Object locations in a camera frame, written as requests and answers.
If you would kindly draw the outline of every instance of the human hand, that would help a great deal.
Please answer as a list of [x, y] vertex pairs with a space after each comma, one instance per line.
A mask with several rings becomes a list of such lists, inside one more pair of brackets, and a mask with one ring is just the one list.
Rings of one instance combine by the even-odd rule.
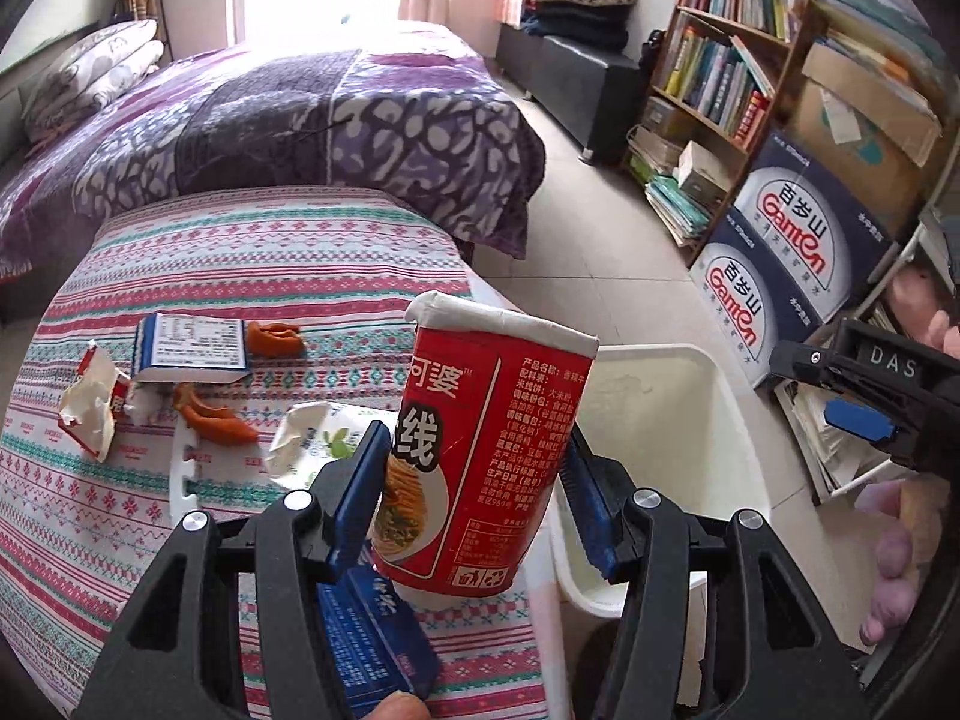
[[368, 720], [431, 720], [426, 704], [413, 693], [397, 690], [381, 701]]

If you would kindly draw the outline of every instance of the instant noodle cup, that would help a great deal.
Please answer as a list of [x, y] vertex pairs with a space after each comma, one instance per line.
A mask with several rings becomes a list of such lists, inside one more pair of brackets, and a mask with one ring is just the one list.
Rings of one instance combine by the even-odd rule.
[[443, 596], [496, 595], [544, 517], [599, 341], [430, 292], [373, 522], [377, 569]]

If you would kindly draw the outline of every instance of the noodle image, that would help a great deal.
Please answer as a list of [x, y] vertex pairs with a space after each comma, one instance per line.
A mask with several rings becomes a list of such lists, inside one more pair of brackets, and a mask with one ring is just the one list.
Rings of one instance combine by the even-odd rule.
[[424, 532], [426, 498], [419, 472], [390, 455], [383, 498], [373, 523], [373, 546], [383, 557], [398, 555]]

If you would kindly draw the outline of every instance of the red ganten logo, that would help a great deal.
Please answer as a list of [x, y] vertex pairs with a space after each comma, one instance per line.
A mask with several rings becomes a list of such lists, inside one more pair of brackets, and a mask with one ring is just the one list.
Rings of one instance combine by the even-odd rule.
[[750, 356], [758, 359], [763, 348], [764, 320], [761, 315], [763, 300], [757, 282], [747, 269], [728, 257], [713, 261], [707, 280]]
[[[757, 193], [757, 208], [798, 255], [793, 265], [803, 264], [821, 287], [829, 287], [836, 249], [829, 215], [818, 199], [799, 184], [778, 179]], [[779, 248], [779, 242], [770, 244], [774, 251]]]

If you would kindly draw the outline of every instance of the patterned pillow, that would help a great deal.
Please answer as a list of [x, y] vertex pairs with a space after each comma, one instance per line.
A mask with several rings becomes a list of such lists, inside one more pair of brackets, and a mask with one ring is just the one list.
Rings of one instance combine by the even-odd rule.
[[157, 22], [125, 22], [83, 38], [62, 53], [44, 72], [24, 107], [27, 129], [77, 98], [90, 84], [154, 39]]
[[49, 115], [44, 112], [36, 121], [27, 122], [27, 135], [31, 142], [44, 141], [102, 111], [133, 89], [157, 63], [162, 53], [162, 42], [148, 42], [100, 76], [66, 105], [53, 110]]

